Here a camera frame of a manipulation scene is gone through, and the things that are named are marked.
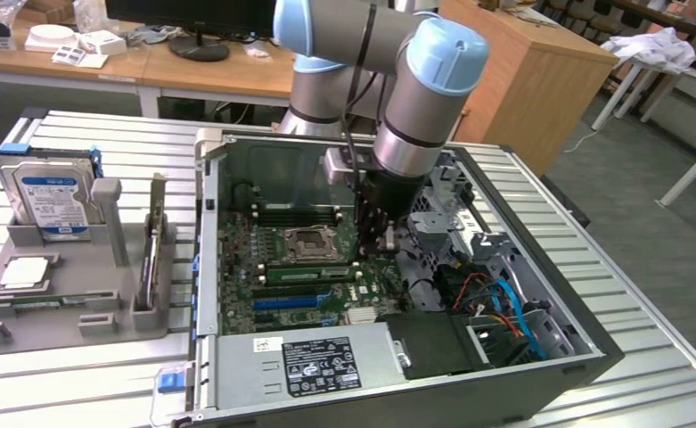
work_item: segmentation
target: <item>blue latch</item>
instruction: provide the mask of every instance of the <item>blue latch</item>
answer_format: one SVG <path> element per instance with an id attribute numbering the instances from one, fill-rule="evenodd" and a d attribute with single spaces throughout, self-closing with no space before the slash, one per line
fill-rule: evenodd
<path id="1" fill-rule="evenodd" d="M 3 143 L 0 145 L 0 154 L 27 155 L 30 152 L 30 144 L 26 143 Z"/>
<path id="2" fill-rule="evenodd" d="M 186 389 L 186 374 L 180 373 L 163 373 L 158 380 L 158 392 L 166 394 L 168 392 L 179 392 Z"/>
<path id="3" fill-rule="evenodd" d="M 88 149 L 88 153 L 91 154 L 91 162 L 94 164 L 94 175 L 96 178 L 104 177 L 104 173 L 102 172 L 102 152 L 96 148 L 95 145 Z"/>

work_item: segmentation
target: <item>cardboard box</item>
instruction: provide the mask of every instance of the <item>cardboard box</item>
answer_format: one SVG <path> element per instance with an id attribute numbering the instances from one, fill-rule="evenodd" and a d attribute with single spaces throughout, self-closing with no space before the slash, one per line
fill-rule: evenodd
<path id="1" fill-rule="evenodd" d="M 16 18 L 39 24 L 59 24 L 71 19 L 72 0 L 28 0 Z"/>

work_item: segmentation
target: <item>motherboard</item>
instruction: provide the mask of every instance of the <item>motherboard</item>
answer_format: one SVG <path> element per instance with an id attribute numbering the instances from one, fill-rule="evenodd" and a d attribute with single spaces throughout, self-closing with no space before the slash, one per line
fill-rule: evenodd
<path id="1" fill-rule="evenodd" d="M 223 334 L 372 323 L 407 309 L 395 260 L 352 261 L 350 212 L 254 209 L 219 227 Z"/>

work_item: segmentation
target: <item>metal slats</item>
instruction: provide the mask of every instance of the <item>metal slats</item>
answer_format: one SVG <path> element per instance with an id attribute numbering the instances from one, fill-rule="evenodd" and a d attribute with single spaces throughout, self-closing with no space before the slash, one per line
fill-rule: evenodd
<path id="1" fill-rule="evenodd" d="M 84 149 L 98 145 L 104 152 L 106 174 L 122 178 L 119 208 L 124 221 L 143 220 L 150 201 L 148 178 L 156 170 L 168 174 L 170 217 L 174 220 L 175 216 L 180 222 L 182 242 L 171 271 L 174 332 L 187 330 L 191 314 L 194 165 L 190 160 L 199 126 L 203 124 L 176 120 L 54 111 L 32 138 L 26 136 L 44 147 Z M 575 225 L 553 211 L 532 178 L 516 173 L 521 167 L 496 147 L 476 145 L 468 150 L 625 351 L 623 361 L 592 385 L 561 395 L 533 419 L 511 426 L 696 427 L 696 369 L 691 358 L 673 346 Z M 475 203 L 487 209 L 481 199 Z M 0 244 L 6 239 L 2 230 L 7 212 L 0 192 Z M 485 216 L 492 228 L 500 230 L 488 210 Z M 83 427 L 148 426 L 151 377 L 160 366 L 186 359 L 187 346 L 186 333 L 171 333 L 155 341 L 2 355 L 0 397 L 7 399 L 0 400 L 0 426 L 56 426 L 70 421 Z M 47 392 L 54 385 L 70 393 Z M 183 409 L 182 394 L 168 407 L 174 411 Z"/>

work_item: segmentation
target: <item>white box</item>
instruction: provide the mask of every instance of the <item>white box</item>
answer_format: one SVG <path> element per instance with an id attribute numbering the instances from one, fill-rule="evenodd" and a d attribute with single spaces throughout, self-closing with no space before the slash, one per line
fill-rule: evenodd
<path id="1" fill-rule="evenodd" d="M 126 40 L 106 29 L 82 34 L 80 43 L 92 54 L 118 55 L 127 51 Z"/>

